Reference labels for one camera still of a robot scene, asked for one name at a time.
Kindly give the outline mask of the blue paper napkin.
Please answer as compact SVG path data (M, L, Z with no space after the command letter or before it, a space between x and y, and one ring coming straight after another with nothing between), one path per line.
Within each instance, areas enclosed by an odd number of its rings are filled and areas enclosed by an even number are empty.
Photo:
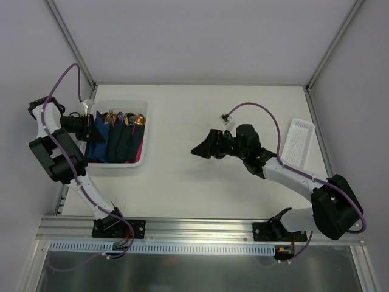
M95 126L97 127L98 133L102 137L102 140L98 142L89 143L87 159L89 162L107 163L109 130L111 124L105 123L105 119L99 111L96 111L96 117L94 122Z

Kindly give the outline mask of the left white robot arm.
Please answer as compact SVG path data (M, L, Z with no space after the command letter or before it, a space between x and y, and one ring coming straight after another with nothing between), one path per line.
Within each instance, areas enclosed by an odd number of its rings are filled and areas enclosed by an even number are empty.
M102 195L87 173L87 159L71 138L103 142L91 114L65 116L65 107L54 97L43 97L29 103L29 114L37 122L36 139L29 148L50 179L76 192L94 216L92 236L119 238L132 234L129 224L113 203Z

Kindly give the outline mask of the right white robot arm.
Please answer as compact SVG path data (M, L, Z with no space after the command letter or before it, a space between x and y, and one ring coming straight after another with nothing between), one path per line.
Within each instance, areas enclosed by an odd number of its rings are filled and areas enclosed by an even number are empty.
M275 153L262 147L252 125L238 126L234 136L229 131L211 129L191 153L205 159L239 158L252 175L279 183L306 198L311 203L309 208L285 208L271 217L262 230L278 240L287 240L300 231L316 231L338 240L351 233L352 226L363 215L362 206L344 177L322 179L283 165Z

